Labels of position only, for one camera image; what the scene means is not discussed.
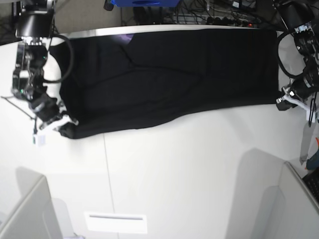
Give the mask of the black graphic T-shirt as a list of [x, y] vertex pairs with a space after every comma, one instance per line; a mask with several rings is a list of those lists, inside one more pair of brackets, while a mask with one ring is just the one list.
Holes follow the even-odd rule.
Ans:
[[74, 136], [157, 126], [279, 96], [277, 33], [203, 29], [72, 39], [74, 66], [60, 96]]

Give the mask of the teal and orange object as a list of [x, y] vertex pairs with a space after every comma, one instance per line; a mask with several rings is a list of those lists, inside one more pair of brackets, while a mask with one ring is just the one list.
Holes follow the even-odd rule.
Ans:
[[319, 167], [319, 149], [306, 162], [306, 170], [315, 170]]

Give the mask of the black keyboard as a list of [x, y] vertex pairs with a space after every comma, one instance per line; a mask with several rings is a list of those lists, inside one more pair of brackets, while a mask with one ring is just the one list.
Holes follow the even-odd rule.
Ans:
[[314, 171], [303, 178], [304, 183], [314, 198], [319, 201], [319, 173]]

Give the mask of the grey left desk partition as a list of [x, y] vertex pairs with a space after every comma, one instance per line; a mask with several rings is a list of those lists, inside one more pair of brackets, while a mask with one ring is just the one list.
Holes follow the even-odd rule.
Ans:
[[2, 239], [62, 239], [47, 179], [40, 176], [0, 226]]

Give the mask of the grey desk partition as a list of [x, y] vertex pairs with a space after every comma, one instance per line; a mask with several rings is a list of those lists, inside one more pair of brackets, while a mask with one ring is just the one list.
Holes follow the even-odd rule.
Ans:
[[47, 179], [40, 176], [0, 226], [2, 239], [62, 239]]
[[319, 204], [288, 162], [285, 162], [282, 168], [279, 187], [285, 203], [276, 238], [317, 239]]

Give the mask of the grey right desk partition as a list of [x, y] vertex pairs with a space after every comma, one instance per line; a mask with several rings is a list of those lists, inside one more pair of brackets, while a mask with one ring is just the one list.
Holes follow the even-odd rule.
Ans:
[[285, 203], [276, 238], [317, 239], [319, 204], [288, 162], [285, 162], [282, 168], [279, 187]]

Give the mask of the blue box with oval hole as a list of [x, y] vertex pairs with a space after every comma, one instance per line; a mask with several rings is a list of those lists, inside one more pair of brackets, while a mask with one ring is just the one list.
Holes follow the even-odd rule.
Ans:
[[176, 7], [179, 0], [111, 0], [117, 7]]

